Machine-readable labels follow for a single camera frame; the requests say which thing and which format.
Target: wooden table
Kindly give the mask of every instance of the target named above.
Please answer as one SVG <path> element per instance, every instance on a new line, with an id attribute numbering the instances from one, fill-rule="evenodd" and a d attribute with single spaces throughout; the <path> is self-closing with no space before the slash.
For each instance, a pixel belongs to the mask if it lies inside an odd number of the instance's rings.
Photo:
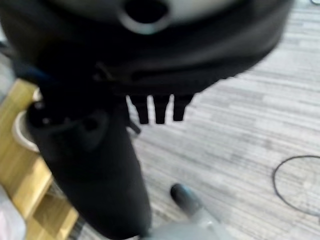
<path id="1" fill-rule="evenodd" d="M 44 160 L 15 142 L 12 125 L 32 101 L 35 86 L 17 80 L 0 106 L 0 184 L 27 224 L 27 240 L 65 240 L 77 211 L 67 200 L 46 195 L 53 178 Z"/>

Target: floor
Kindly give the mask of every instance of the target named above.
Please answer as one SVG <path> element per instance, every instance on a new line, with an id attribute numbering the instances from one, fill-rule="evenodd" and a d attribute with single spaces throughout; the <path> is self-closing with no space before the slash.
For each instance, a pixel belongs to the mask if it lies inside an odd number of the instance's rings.
<path id="1" fill-rule="evenodd" d="M 272 185 L 273 170 L 286 158 L 320 155 L 319 64 L 320 6 L 298 0 L 281 44 L 263 62 L 198 94 L 183 123 L 168 117 L 166 125 L 143 126 L 134 145 L 153 225 L 186 219 L 169 196 L 180 182 L 236 240 L 320 239 L 319 218 L 285 205 Z M 4 95 L 2 71 L 10 72 L 0 66 Z M 310 171 L 320 176 L 319 168 Z M 299 171 L 291 174 L 298 178 Z M 83 224 L 76 227 L 79 240 L 102 239 L 87 225 L 80 230 Z"/>

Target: black plastic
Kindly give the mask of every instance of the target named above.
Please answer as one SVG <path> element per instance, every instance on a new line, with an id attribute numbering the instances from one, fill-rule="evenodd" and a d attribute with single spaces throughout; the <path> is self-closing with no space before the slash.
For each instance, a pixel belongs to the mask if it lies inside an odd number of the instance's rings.
<path id="1" fill-rule="evenodd" d="M 94 229 L 113 240 L 147 233 L 149 199 L 122 114 L 100 109 L 61 121 L 33 104 L 27 126 L 58 185 Z"/>
<path id="2" fill-rule="evenodd" d="M 170 194 L 174 202 L 188 217 L 192 217 L 204 207 L 200 199 L 186 185 L 176 183 L 171 187 Z"/>

